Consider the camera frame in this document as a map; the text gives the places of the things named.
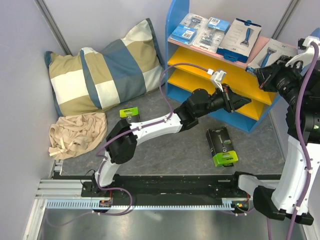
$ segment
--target blue shelf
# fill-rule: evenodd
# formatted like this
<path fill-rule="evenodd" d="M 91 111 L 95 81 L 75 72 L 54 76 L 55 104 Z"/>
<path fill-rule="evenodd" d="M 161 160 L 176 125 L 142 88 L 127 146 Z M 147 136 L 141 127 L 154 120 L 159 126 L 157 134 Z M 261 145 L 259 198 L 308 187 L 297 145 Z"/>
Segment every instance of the blue shelf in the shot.
<path fill-rule="evenodd" d="M 177 45 L 168 42 L 168 38 L 179 25 L 179 23 L 184 19 L 184 17 L 189 13 L 189 5 L 189 0 L 172 0 L 171 2 L 165 22 L 165 68 L 168 67 L 169 59 L 178 49 Z M 182 103 L 191 95 L 191 92 L 170 84 L 168 79 L 172 73 L 173 69 L 168 71 L 168 73 L 165 75 L 166 95 Z M 251 133 L 279 99 L 280 97 L 278 96 L 274 99 L 271 105 L 265 105 L 263 114 L 258 121 L 244 116 L 238 112 L 228 113 L 223 109 L 212 112 L 209 115 L 229 125 L 235 126 L 236 128 L 239 128 L 247 133 Z"/>

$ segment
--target checkered pillow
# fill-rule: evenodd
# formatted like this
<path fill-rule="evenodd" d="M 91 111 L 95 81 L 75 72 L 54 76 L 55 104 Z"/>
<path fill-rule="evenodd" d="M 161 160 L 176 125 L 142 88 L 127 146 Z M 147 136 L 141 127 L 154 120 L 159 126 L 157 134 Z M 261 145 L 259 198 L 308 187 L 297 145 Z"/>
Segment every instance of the checkered pillow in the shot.
<path fill-rule="evenodd" d="M 159 86 L 162 58 L 152 23 L 145 19 L 101 52 L 45 56 L 60 116 L 104 112 Z"/>

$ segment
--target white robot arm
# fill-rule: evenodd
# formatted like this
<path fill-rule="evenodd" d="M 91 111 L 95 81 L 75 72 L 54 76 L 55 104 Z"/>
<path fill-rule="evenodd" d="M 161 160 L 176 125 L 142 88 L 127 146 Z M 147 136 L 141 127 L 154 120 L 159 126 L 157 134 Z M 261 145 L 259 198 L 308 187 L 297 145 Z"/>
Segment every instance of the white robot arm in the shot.
<path fill-rule="evenodd" d="M 320 45 L 319 38 L 308 37 L 304 42 L 304 53 L 292 58 L 281 56 L 272 65 L 259 68 L 255 72 L 260 89 L 278 92 L 289 103 L 286 118 L 289 147 L 279 185 L 272 189 L 253 175 L 242 173 L 238 176 L 238 187 L 253 196 L 254 207 L 259 212 L 270 219 L 283 220 L 285 217 L 290 218 L 296 209 L 296 222 L 306 225 L 313 222 L 308 212 L 308 199 L 320 166 L 320 114 L 317 113 L 320 97 L 315 95 L 320 92 L 313 90 L 315 87 L 319 88 L 317 84 L 320 74 L 316 75 L 315 71 L 311 76 L 311 83 L 307 88 L 308 95 L 304 97 L 300 115 L 301 129 L 312 160 L 312 169 L 308 170 L 311 173 L 310 184 L 299 208 L 296 203 L 307 179 L 307 162 L 297 138 L 294 119 L 297 98 L 303 82 L 301 72 L 303 67 L 311 63 L 315 54 L 311 42 Z M 94 175 L 95 184 L 99 188 L 110 185 L 119 166 L 133 157 L 139 144 L 164 134 L 188 130 L 198 124 L 198 118 L 201 116 L 221 108 L 231 113 L 251 101 L 234 93 L 228 85 L 221 84 L 225 72 L 210 74 L 212 79 L 220 76 L 219 80 L 212 81 L 216 86 L 214 94 L 210 95 L 204 89 L 197 89 L 180 107 L 163 117 L 131 124 L 126 120 L 119 121 L 106 139 L 109 144 L 105 148 L 104 162 Z"/>

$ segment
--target beige cloth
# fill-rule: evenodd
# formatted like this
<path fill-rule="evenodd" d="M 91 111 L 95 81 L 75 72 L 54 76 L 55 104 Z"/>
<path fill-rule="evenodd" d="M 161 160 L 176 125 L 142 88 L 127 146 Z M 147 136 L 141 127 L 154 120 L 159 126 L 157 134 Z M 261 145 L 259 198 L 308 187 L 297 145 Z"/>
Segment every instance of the beige cloth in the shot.
<path fill-rule="evenodd" d="M 97 147 L 107 133 L 105 113 L 59 117 L 49 130 L 50 156 L 55 160 L 75 158 Z"/>

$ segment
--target pink shelf board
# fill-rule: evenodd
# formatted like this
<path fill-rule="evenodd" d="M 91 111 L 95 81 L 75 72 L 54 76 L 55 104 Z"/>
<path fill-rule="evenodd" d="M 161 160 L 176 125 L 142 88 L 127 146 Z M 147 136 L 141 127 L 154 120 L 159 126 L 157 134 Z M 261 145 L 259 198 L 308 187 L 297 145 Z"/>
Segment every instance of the pink shelf board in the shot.
<path fill-rule="evenodd" d="M 179 45 L 181 47 L 184 47 L 186 49 L 190 49 L 190 50 L 193 50 L 193 51 L 196 51 L 198 53 L 201 53 L 201 54 L 204 54 L 204 55 L 207 55 L 209 57 L 212 57 L 212 58 L 215 58 L 215 59 L 219 59 L 221 61 L 224 61 L 226 63 L 229 63 L 229 64 L 232 64 L 232 65 L 235 65 L 239 68 L 242 68 L 242 69 L 246 69 L 246 67 L 248 66 L 249 63 L 251 63 L 251 61 L 255 58 L 255 56 L 261 51 L 261 49 L 267 44 L 267 42 L 269 41 L 270 38 L 268 37 L 265 37 L 265 36 L 259 36 L 258 39 L 256 40 L 256 43 L 253 47 L 253 49 L 251 50 L 251 53 L 249 55 L 249 58 L 248 58 L 248 61 L 246 63 L 244 62 L 240 62 L 240 61 L 229 61 L 227 59 L 224 59 L 224 56 L 222 55 L 219 55 L 217 53 L 211 53 L 209 51 L 205 51 L 201 48 L 198 48 L 198 47 L 195 47 L 195 46 L 188 46 L 188 45 L 185 45 L 181 42 L 178 42 L 178 41 L 175 41 L 173 39 L 170 39 L 168 38 L 168 42 L 169 43 L 172 43 L 172 44 L 175 44 L 175 45 Z"/>

